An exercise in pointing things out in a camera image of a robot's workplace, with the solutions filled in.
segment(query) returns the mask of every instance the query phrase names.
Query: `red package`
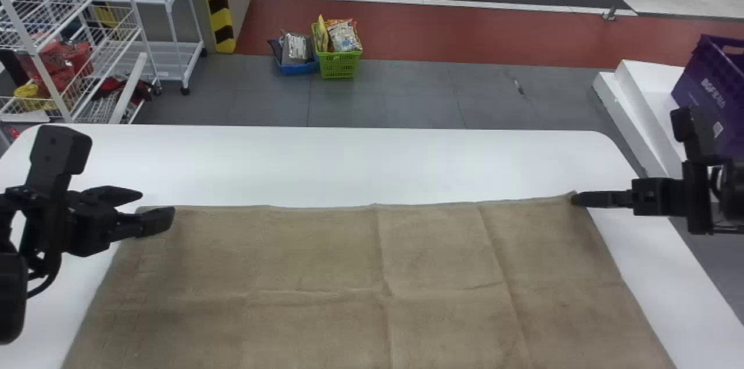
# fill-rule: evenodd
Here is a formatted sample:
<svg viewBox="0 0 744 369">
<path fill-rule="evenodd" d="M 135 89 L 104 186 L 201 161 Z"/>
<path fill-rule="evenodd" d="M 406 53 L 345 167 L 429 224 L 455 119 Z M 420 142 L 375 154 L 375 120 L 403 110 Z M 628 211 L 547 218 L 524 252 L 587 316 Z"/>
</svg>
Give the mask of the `red package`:
<svg viewBox="0 0 744 369">
<path fill-rule="evenodd" d="M 72 79 L 75 78 L 75 72 L 71 65 L 66 65 L 62 70 L 50 73 L 49 75 L 51 76 L 51 81 L 54 83 L 54 87 L 59 93 L 63 93 L 67 86 L 72 83 Z M 38 94 L 40 98 L 50 97 L 49 89 L 44 83 L 44 80 L 34 80 L 34 83 L 39 86 Z"/>
<path fill-rule="evenodd" d="M 72 62 L 72 70 L 78 77 L 87 77 L 93 74 L 93 63 L 90 61 L 91 44 L 81 42 L 64 46 L 64 57 L 67 61 Z"/>
<path fill-rule="evenodd" d="M 32 35 L 32 38 L 37 38 L 38 35 Z M 42 77 L 39 70 L 34 64 L 34 59 L 26 51 L 16 51 L 16 58 L 21 63 L 21 67 L 26 74 L 38 84 L 42 81 Z M 41 59 L 47 72 L 54 74 L 59 70 L 65 69 L 65 57 L 63 56 L 63 47 L 59 43 L 59 38 L 54 37 L 44 48 L 39 50 L 39 58 Z"/>
</svg>

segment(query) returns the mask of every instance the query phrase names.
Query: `gray floor tile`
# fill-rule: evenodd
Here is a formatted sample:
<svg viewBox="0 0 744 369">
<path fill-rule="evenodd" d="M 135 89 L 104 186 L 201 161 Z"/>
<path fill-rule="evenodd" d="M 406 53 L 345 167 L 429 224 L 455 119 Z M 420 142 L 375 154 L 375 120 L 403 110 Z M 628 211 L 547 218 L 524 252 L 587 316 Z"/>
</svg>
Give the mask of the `gray floor tile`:
<svg viewBox="0 0 744 369">
<path fill-rule="evenodd" d="M 245 88 L 250 83 L 248 65 L 248 56 L 239 54 L 210 54 L 199 59 L 189 79 L 191 94 Z"/>
<path fill-rule="evenodd" d="M 298 120 L 307 123 L 308 93 L 237 91 L 230 120 Z"/>
<path fill-rule="evenodd" d="M 356 77 L 323 80 L 314 77 L 313 94 L 381 94 L 392 96 L 452 96 L 446 64 L 438 62 L 362 60 Z"/>
<path fill-rule="evenodd" d="M 313 94 L 308 126 L 385 128 L 385 97 L 370 94 Z"/>
<path fill-rule="evenodd" d="M 604 70 L 510 65 L 507 71 L 511 78 L 518 81 L 528 98 L 564 103 L 586 99 L 592 81 Z"/>
<path fill-rule="evenodd" d="M 285 76 L 279 71 L 274 57 L 269 56 L 245 56 L 245 68 L 234 74 L 244 77 L 245 81 L 235 90 L 291 94 L 308 94 L 314 76 Z"/>
<path fill-rule="evenodd" d="M 744 295 L 730 295 L 726 300 L 731 305 L 731 310 L 739 317 L 739 321 L 744 324 Z"/>
<path fill-rule="evenodd" d="M 164 88 L 162 96 L 157 96 L 150 102 L 146 117 L 195 120 L 226 118 L 234 97 L 235 91 L 195 91 L 189 96 L 182 96 L 178 91 L 168 91 Z"/>
<path fill-rule="evenodd" d="M 744 295 L 744 237 L 741 235 L 717 234 L 712 237 L 691 238 L 698 259 L 705 266 L 717 269 L 731 269 L 739 274 L 741 291 Z"/>
<path fill-rule="evenodd" d="M 472 129 L 542 129 L 536 110 L 521 97 L 457 97 L 465 125 Z"/>
<path fill-rule="evenodd" d="M 531 98 L 529 103 L 535 109 L 535 120 L 542 129 L 604 131 L 603 117 L 586 100 L 575 99 L 556 104 L 548 99 Z"/>
<path fill-rule="evenodd" d="M 449 64 L 457 96 L 499 98 L 518 94 L 509 66 L 495 64 Z"/>
<path fill-rule="evenodd" d="M 454 96 L 388 96 L 391 128 L 465 128 Z"/>
</svg>

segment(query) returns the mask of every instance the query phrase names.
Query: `snack package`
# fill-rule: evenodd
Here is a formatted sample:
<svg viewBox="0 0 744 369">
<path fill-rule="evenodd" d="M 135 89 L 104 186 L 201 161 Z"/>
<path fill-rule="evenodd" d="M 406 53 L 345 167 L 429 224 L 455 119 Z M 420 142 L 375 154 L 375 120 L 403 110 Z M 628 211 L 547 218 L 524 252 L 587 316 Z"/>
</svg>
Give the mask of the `snack package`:
<svg viewBox="0 0 744 369">
<path fill-rule="evenodd" d="M 325 20 L 323 20 L 323 15 L 318 16 L 318 42 L 316 43 L 316 48 L 318 48 L 318 52 L 321 53 L 327 53 L 328 52 L 328 30 L 325 27 Z"/>
<path fill-rule="evenodd" d="M 301 33 L 281 31 L 282 65 L 306 64 L 313 57 L 313 38 Z"/>
<path fill-rule="evenodd" d="M 362 43 L 356 35 L 356 22 L 353 19 L 328 20 L 326 27 L 330 41 L 333 43 L 333 51 L 348 53 L 362 50 Z"/>
</svg>

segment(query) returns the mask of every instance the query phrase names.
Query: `snack bag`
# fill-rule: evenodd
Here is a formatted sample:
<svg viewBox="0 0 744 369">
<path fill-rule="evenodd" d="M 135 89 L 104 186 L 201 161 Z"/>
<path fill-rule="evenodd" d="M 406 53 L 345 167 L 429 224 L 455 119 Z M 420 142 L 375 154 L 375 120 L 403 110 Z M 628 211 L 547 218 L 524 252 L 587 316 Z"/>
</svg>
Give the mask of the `snack bag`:
<svg viewBox="0 0 744 369">
<path fill-rule="evenodd" d="M 356 22 L 353 19 L 328 20 L 326 27 L 333 43 L 333 51 L 348 53 L 362 50 L 362 43 L 356 35 Z"/>
</svg>

